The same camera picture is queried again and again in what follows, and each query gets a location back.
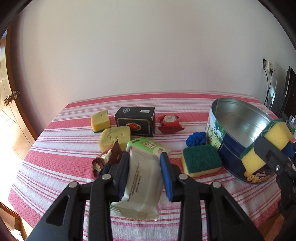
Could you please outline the large yellow sponge block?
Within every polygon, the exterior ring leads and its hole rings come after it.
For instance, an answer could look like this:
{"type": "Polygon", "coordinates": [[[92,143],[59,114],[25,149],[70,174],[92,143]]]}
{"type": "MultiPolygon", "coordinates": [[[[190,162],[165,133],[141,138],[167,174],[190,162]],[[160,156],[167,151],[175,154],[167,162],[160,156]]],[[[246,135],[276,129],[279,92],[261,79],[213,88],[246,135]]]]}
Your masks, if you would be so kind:
{"type": "Polygon", "coordinates": [[[99,140],[99,148],[101,152],[107,151],[116,141],[122,151],[126,150],[128,142],[131,140],[131,132],[129,126],[117,126],[105,129],[99,140]]]}

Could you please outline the wooden door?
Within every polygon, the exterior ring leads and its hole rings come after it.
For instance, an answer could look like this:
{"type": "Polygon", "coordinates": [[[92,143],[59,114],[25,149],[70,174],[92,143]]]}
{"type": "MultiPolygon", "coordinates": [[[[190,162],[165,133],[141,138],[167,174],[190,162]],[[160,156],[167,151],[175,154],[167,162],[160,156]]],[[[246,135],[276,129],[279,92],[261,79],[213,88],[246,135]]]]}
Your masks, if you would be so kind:
{"type": "Polygon", "coordinates": [[[37,139],[37,134],[25,114],[21,94],[11,68],[11,27],[8,27],[1,37],[1,113],[8,117],[1,124],[2,130],[6,132],[2,142],[23,160],[37,139]]]}

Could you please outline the white green tissue pack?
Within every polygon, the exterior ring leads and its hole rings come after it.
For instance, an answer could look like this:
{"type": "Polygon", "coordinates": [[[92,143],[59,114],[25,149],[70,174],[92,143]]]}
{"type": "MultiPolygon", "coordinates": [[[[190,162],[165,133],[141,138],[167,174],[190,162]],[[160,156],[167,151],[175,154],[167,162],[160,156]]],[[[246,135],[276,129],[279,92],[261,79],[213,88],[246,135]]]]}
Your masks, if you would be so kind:
{"type": "Polygon", "coordinates": [[[171,153],[170,149],[141,137],[128,142],[129,173],[125,193],[119,202],[112,202],[111,213],[139,220],[159,217],[158,202],[163,190],[160,154],[171,153]]]}

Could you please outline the dark red snack wrapper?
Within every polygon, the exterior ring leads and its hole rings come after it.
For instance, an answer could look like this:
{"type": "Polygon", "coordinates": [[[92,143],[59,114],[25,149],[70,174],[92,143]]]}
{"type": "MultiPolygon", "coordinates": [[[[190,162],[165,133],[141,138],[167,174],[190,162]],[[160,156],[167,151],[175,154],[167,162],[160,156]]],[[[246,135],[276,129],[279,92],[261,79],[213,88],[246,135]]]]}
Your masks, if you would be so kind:
{"type": "Polygon", "coordinates": [[[106,164],[118,164],[121,160],[122,154],[123,151],[121,150],[118,141],[115,141],[112,147],[92,160],[93,177],[97,178],[99,172],[106,164]]]}

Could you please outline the round metal cookie tin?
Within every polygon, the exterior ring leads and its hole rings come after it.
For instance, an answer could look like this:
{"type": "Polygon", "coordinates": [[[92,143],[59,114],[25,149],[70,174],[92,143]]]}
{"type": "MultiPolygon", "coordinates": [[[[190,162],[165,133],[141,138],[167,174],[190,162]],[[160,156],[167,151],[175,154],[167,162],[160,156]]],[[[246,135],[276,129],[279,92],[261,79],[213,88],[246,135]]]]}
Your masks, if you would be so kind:
{"type": "Polygon", "coordinates": [[[272,118],[250,103],[219,98],[212,102],[205,128],[207,143],[214,146],[222,166],[237,179],[249,184],[261,184],[273,175],[267,166],[253,174],[246,171],[240,155],[259,136],[272,118]]]}

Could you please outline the red wet wipe packet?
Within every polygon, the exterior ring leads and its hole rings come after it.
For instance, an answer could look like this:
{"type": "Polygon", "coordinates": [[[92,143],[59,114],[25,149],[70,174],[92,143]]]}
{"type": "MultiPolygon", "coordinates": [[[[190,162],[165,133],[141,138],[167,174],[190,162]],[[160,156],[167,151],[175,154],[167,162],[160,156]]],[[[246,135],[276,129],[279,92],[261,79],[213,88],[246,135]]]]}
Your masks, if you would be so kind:
{"type": "Polygon", "coordinates": [[[159,116],[160,126],[158,127],[161,133],[177,133],[185,128],[183,128],[179,123],[179,117],[177,115],[162,115],[159,116]]]}

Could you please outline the wall power socket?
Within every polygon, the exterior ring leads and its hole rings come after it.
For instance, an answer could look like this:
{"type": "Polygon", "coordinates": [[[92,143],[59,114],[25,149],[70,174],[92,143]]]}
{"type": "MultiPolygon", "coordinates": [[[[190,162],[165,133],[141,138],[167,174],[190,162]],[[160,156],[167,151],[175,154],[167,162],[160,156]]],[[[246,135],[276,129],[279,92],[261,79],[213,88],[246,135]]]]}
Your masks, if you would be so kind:
{"type": "Polygon", "coordinates": [[[270,61],[263,59],[263,69],[266,72],[272,73],[273,72],[273,64],[270,61]]]}

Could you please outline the yellow sponge piece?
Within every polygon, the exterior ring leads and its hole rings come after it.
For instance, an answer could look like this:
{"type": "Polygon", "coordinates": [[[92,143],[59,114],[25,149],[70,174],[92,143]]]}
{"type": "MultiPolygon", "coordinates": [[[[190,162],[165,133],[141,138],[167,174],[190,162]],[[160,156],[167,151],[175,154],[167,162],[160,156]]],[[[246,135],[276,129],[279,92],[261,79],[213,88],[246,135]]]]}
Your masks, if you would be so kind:
{"type": "Polygon", "coordinates": [[[95,133],[110,128],[110,119],[107,109],[91,116],[91,127],[95,133]]]}

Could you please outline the black rectangular box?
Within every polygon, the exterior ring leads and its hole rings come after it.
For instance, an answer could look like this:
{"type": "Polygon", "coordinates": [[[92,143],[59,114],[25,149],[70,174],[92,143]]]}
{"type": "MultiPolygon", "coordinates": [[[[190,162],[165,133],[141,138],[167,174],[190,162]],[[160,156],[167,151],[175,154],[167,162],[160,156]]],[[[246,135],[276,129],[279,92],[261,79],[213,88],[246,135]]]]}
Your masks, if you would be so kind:
{"type": "Polygon", "coordinates": [[[114,118],[117,126],[129,126],[132,135],[153,137],[155,134],[154,107],[122,106],[114,118]]]}

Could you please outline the brass door knob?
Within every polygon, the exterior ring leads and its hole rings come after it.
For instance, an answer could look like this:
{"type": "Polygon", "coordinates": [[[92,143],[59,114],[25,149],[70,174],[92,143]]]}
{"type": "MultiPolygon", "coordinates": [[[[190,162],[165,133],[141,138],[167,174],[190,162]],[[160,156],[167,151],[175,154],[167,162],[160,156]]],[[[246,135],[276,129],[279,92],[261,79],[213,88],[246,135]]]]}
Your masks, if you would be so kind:
{"type": "Polygon", "coordinates": [[[13,93],[12,93],[12,95],[9,94],[9,95],[4,99],[4,101],[3,101],[4,106],[8,106],[9,104],[11,104],[14,100],[16,100],[16,99],[20,96],[20,94],[21,94],[21,92],[20,92],[19,89],[14,90],[13,93]]]}

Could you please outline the red white striped tablecloth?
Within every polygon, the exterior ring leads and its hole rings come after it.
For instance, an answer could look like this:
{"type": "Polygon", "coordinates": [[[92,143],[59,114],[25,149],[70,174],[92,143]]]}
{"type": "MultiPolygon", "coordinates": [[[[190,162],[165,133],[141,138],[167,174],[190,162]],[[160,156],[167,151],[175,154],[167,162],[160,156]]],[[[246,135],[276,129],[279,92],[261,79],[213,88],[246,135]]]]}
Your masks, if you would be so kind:
{"type": "MultiPolygon", "coordinates": [[[[122,106],[151,106],[158,116],[176,114],[185,129],[174,135],[163,135],[156,128],[152,140],[171,150],[170,161],[180,166],[185,140],[194,132],[205,130],[211,103],[218,98],[231,97],[249,102],[276,118],[257,99],[247,95],[210,92],[164,92],[126,94],[73,102],[50,122],[26,155],[12,185],[9,202],[19,215],[34,227],[54,200],[72,182],[93,181],[92,160],[99,155],[100,133],[91,128],[91,116],[108,110],[111,126],[114,115],[122,106]]],[[[249,185],[221,168],[198,181],[220,182],[248,214],[256,226],[261,226],[276,210],[280,189],[272,177],[259,185],[249,185]]],[[[177,240],[180,203],[168,201],[163,191],[157,220],[131,220],[111,216],[114,240],[177,240]]]]}

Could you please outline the black flat monitor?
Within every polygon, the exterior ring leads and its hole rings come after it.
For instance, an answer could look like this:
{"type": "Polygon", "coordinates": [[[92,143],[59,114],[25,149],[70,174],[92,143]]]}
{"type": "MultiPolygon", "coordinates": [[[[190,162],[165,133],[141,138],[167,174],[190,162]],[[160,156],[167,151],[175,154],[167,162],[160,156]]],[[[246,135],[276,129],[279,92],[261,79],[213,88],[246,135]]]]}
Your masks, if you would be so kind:
{"type": "Polygon", "coordinates": [[[296,92],[295,78],[296,78],[295,71],[291,66],[289,66],[280,107],[277,112],[278,118],[283,118],[283,116],[286,116],[286,117],[295,116],[295,92],[296,92]]]}

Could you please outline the green yellow scouring sponge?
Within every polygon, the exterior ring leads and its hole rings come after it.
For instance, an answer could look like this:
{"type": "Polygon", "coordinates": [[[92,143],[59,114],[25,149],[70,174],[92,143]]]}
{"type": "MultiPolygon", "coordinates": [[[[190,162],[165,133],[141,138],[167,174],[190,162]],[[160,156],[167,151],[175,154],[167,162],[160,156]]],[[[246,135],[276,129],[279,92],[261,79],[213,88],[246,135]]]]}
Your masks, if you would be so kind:
{"type": "Polygon", "coordinates": [[[192,178],[213,174],[222,167],[222,160],[212,145],[185,148],[181,163],[184,173],[192,178]]]}

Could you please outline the blue hair scrunchie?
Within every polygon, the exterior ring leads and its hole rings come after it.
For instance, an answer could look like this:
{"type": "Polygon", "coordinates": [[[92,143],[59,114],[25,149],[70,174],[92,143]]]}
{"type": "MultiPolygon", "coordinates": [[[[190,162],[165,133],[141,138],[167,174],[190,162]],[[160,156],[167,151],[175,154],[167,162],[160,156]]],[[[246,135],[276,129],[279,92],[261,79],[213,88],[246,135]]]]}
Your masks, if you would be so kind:
{"type": "Polygon", "coordinates": [[[186,145],[188,147],[200,146],[206,144],[206,133],[205,132],[195,132],[189,135],[186,139],[186,145]]]}

